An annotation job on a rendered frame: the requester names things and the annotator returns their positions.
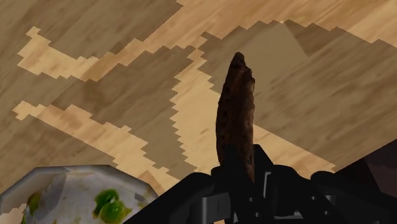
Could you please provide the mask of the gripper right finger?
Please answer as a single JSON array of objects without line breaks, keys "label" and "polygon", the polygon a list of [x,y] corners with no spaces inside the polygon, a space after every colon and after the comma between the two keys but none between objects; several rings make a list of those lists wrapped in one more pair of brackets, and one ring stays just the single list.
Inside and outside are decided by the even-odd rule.
[{"label": "gripper right finger", "polygon": [[253,147],[256,181],[263,180],[274,224],[397,224],[396,198],[328,171],[303,178]]}]

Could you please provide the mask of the dark brown cookie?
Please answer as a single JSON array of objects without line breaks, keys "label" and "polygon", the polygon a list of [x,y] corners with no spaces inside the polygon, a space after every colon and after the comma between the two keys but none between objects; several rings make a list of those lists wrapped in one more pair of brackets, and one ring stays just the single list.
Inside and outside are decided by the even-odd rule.
[{"label": "dark brown cookie", "polygon": [[216,114],[216,151],[218,161],[226,160],[226,146],[237,150],[244,171],[254,181],[254,84],[252,70],[247,67],[244,55],[235,53],[229,65],[218,101]]}]

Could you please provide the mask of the white bowl with green print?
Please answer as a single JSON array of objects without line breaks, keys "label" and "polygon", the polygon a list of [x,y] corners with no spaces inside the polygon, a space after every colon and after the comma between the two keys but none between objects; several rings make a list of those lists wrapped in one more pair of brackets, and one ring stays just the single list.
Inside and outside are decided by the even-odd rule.
[{"label": "white bowl with green print", "polygon": [[0,224],[104,224],[93,211],[95,197],[109,189],[133,214],[158,197],[110,165],[37,167],[0,194]]}]

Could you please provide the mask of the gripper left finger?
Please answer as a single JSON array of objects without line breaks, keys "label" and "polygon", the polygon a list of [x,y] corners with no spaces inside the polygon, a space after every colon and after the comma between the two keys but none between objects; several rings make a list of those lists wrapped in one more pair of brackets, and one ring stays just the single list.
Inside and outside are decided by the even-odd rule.
[{"label": "gripper left finger", "polygon": [[123,224],[226,224],[248,221],[248,177],[234,145],[211,174],[194,172]]}]

